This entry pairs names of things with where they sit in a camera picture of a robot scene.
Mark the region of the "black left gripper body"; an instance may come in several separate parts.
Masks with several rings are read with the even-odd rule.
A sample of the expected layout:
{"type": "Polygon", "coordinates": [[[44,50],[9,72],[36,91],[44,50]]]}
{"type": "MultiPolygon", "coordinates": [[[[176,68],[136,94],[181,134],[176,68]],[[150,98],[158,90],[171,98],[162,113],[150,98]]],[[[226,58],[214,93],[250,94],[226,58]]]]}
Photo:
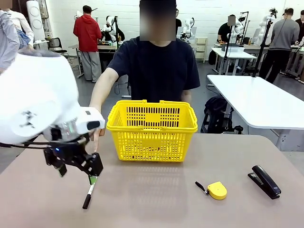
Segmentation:
{"type": "Polygon", "coordinates": [[[88,163],[92,155],[86,152],[89,137],[80,136],[71,142],[54,142],[44,149],[46,164],[56,170],[60,163],[77,167],[88,172],[88,163]]]}

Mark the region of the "person's right hand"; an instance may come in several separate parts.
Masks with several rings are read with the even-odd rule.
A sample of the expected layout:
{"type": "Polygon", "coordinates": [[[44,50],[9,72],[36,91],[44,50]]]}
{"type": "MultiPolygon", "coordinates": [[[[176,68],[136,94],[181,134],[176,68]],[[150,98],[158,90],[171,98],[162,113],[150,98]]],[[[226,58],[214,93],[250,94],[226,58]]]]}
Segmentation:
{"type": "Polygon", "coordinates": [[[105,128],[104,129],[96,129],[93,134],[91,135],[91,140],[94,142],[94,152],[98,151],[98,145],[99,145],[99,138],[101,136],[104,136],[105,134],[105,128]]]}

